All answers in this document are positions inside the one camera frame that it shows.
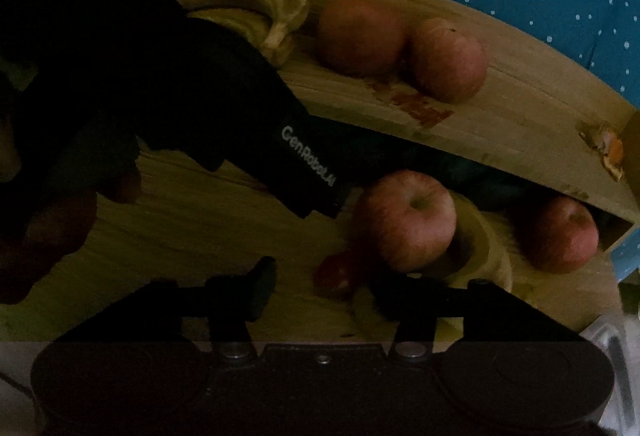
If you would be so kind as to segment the yellow banana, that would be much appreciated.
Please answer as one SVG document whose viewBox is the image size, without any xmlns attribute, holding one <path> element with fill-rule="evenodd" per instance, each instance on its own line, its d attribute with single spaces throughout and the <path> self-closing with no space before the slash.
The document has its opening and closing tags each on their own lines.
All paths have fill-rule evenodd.
<svg viewBox="0 0 640 436">
<path fill-rule="evenodd" d="M 452 288 L 466 289 L 474 279 L 494 282 L 499 288 L 512 291 L 513 277 L 510 257 L 498 234 L 483 215 L 459 215 L 458 230 L 470 255 L 465 265 L 447 278 Z"/>
<path fill-rule="evenodd" d="M 490 279 L 501 266 L 504 248 L 488 219 L 467 198 L 453 193 L 457 229 L 445 253 L 450 281 Z"/>
</svg>

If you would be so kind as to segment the red apple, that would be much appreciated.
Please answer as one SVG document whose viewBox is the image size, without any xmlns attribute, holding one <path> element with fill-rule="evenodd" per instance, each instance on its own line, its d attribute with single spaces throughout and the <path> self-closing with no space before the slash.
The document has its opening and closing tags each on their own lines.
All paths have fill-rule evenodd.
<svg viewBox="0 0 640 436">
<path fill-rule="evenodd" d="M 589 211 L 561 196 L 536 221 L 533 265 L 550 274 L 569 274 L 598 252 L 599 231 Z"/>
<path fill-rule="evenodd" d="M 387 265 L 409 272 L 445 254 L 457 230 L 457 209 L 435 178 L 402 170 L 363 193 L 358 222 L 363 237 Z"/>
</svg>

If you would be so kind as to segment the banana bunch on shelf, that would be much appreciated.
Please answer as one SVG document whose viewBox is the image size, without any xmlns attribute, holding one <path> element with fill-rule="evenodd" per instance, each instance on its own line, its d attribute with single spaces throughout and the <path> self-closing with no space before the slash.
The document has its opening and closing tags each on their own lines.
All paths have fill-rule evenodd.
<svg viewBox="0 0 640 436">
<path fill-rule="evenodd" d="M 276 68 L 293 50 L 293 32 L 306 21 L 308 0 L 178 0 L 192 18 L 238 32 Z"/>
</svg>

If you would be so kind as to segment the metal tray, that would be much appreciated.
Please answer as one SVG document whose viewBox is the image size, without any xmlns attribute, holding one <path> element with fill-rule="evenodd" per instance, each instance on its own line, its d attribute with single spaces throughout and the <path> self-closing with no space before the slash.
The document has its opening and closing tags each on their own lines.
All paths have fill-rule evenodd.
<svg viewBox="0 0 640 436">
<path fill-rule="evenodd" d="M 639 319 L 608 312 L 582 331 L 599 347 L 615 374 L 612 395 L 599 425 L 610 435 L 639 434 Z"/>
</svg>

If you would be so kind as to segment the red apple shelf right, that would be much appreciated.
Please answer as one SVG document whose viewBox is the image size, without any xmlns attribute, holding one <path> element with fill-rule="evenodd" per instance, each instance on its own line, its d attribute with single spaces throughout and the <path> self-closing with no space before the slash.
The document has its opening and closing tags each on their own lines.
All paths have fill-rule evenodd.
<svg viewBox="0 0 640 436">
<path fill-rule="evenodd" d="M 488 55 L 482 43 L 443 18 L 421 21 L 410 36 L 416 88 L 445 104 L 474 97 L 485 83 Z"/>
</svg>

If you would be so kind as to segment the red apple shelf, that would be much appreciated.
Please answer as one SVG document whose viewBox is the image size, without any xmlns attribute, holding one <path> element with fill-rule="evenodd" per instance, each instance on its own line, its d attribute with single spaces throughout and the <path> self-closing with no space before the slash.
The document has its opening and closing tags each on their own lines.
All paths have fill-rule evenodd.
<svg viewBox="0 0 640 436">
<path fill-rule="evenodd" d="M 445 104 L 474 97 L 485 83 L 488 55 L 482 43 L 443 18 L 421 21 L 410 36 L 416 88 Z"/>
<path fill-rule="evenodd" d="M 375 0 L 330 0 L 320 14 L 320 54 L 338 72 L 383 74 L 397 63 L 406 40 L 402 15 Z"/>
</svg>

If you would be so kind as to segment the wooden desk shelf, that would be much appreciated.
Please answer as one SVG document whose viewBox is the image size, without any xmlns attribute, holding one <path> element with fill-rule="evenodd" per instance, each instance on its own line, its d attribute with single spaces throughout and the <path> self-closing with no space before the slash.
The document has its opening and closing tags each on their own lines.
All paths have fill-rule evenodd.
<svg viewBox="0 0 640 436">
<path fill-rule="evenodd" d="M 462 156 L 587 203 L 632 228 L 630 149 L 603 149 L 634 108 L 578 63 L 450 0 L 178 0 L 189 14 L 248 5 L 270 15 L 266 52 L 320 118 Z"/>
</svg>

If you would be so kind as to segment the orange peel scraps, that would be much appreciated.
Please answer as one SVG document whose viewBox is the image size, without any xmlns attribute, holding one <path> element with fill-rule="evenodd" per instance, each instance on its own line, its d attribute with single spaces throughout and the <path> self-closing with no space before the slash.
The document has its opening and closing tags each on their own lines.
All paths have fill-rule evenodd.
<svg viewBox="0 0 640 436">
<path fill-rule="evenodd" d="M 601 163 L 608 174 L 619 182 L 624 176 L 624 144 L 611 126 L 586 125 L 579 131 L 579 136 L 587 146 L 597 152 Z"/>
</svg>

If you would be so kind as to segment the red apple shelf left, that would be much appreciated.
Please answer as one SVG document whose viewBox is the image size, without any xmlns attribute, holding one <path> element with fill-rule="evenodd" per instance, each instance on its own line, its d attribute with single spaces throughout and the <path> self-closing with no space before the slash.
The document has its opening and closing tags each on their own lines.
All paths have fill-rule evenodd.
<svg viewBox="0 0 640 436">
<path fill-rule="evenodd" d="M 406 40 L 402 15 L 375 0 L 330 0 L 320 14 L 320 54 L 338 72 L 383 74 L 397 63 Z"/>
</svg>

